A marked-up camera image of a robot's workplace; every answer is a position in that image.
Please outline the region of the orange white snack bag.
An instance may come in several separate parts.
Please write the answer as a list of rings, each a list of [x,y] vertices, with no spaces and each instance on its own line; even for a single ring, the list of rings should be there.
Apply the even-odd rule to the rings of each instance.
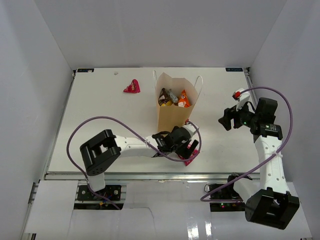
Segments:
[[[185,89],[180,94],[177,106],[178,107],[183,107],[183,108],[188,108],[188,107],[191,106]]]

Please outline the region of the pink candy packet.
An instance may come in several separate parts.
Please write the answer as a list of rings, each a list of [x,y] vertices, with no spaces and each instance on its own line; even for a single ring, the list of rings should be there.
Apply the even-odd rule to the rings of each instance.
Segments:
[[[195,149],[189,158],[184,158],[181,155],[178,155],[178,157],[182,160],[183,164],[187,167],[194,160],[194,158],[198,155],[198,153],[199,153],[199,150]]]

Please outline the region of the red heart candy packet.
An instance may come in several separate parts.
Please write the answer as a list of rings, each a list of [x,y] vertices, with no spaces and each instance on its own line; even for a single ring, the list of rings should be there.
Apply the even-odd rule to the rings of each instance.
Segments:
[[[133,79],[131,83],[123,90],[124,93],[137,94],[140,93],[140,85],[137,79]]]

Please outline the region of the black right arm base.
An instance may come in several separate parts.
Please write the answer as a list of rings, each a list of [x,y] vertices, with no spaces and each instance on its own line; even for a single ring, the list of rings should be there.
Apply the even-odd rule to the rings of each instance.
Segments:
[[[228,176],[227,182],[239,177],[240,173],[233,172]],[[209,193],[221,187],[223,184],[218,183],[207,183],[204,186],[204,192]],[[234,184],[231,184],[209,196],[210,200],[231,200],[227,202],[210,202],[210,212],[211,213],[222,213],[222,212],[244,212],[245,211],[245,202],[243,202],[240,195],[234,190]]]

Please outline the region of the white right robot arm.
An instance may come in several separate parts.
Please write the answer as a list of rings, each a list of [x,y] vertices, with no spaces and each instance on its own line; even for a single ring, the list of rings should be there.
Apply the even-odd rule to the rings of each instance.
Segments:
[[[249,177],[228,184],[226,195],[245,202],[248,222],[284,230],[300,207],[299,198],[290,193],[286,182],[280,147],[283,133],[275,122],[278,107],[276,100],[261,97],[254,112],[248,102],[242,107],[226,108],[218,122],[226,130],[249,127],[261,165],[260,184],[256,186]]]

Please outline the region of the brown purple M&M's packet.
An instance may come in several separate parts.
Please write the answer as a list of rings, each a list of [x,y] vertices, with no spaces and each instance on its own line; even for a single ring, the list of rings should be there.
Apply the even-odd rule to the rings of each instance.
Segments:
[[[167,94],[167,90],[165,88],[162,88],[159,94],[158,104],[160,106],[165,106],[170,100],[171,98]]]

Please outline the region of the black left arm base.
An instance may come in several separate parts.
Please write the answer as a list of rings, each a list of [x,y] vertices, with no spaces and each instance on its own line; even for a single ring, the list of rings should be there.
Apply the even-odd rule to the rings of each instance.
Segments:
[[[106,185],[104,189],[97,192],[98,195],[107,197],[111,201],[121,200],[121,185]],[[94,195],[88,188],[87,185],[80,185],[78,187],[78,193],[76,199],[78,201],[100,201],[104,200],[101,197]]]

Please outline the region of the brown paper bag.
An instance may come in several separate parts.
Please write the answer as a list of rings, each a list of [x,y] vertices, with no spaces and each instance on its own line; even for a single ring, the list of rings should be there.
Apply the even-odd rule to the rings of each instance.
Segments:
[[[172,131],[175,126],[182,127],[190,118],[192,111],[199,99],[203,88],[202,76],[197,76],[194,83],[186,78],[173,78],[166,73],[157,76],[153,71],[153,81],[155,86],[155,105],[157,112],[157,131]],[[190,103],[189,107],[182,107],[172,104],[170,106],[159,105],[159,98],[162,89],[171,90],[176,97],[180,97],[185,91],[186,97]]]

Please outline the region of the yellow M&M's packet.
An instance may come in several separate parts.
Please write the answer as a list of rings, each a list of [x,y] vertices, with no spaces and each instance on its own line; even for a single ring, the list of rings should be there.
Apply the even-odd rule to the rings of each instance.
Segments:
[[[172,104],[173,104],[173,102],[171,100],[169,100],[169,101],[165,102],[163,104],[163,106],[171,106]]]

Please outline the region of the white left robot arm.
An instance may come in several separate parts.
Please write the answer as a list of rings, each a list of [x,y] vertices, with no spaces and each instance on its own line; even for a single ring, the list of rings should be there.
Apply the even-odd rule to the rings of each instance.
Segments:
[[[117,158],[157,158],[175,153],[180,160],[189,159],[200,146],[198,140],[192,140],[196,132],[193,125],[187,124],[175,126],[171,132],[161,131],[140,139],[103,130],[79,148],[88,179],[88,193],[96,200],[105,196],[105,171]]]

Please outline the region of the silver blue snack packet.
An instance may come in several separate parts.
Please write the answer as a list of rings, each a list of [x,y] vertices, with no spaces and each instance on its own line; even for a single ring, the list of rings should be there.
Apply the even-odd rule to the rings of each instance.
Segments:
[[[167,94],[168,96],[170,97],[171,101],[174,103],[174,104],[177,104],[179,99],[178,97],[173,93],[173,91],[171,89],[167,90]]]

